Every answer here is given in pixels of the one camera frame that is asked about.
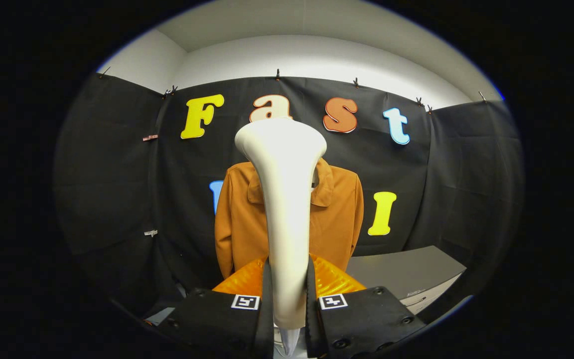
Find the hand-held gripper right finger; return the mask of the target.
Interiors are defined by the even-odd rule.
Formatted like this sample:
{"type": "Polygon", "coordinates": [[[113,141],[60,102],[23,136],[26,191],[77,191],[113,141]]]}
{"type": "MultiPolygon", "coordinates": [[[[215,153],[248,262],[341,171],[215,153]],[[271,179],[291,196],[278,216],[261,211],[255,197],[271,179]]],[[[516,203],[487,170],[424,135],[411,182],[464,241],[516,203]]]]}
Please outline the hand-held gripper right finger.
{"type": "Polygon", "coordinates": [[[378,359],[426,325],[383,286],[366,288],[317,255],[307,268],[307,356],[378,359]]]}

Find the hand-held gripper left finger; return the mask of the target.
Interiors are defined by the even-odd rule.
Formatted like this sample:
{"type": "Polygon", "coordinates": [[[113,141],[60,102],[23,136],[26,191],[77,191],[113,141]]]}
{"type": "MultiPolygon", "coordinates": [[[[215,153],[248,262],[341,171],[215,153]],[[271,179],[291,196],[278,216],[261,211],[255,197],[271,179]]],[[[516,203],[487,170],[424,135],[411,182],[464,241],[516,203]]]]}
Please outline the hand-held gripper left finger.
{"type": "Polygon", "coordinates": [[[271,359],[273,280],[267,258],[246,264],[216,288],[193,289],[156,305],[155,329],[187,359],[271,359]]]}

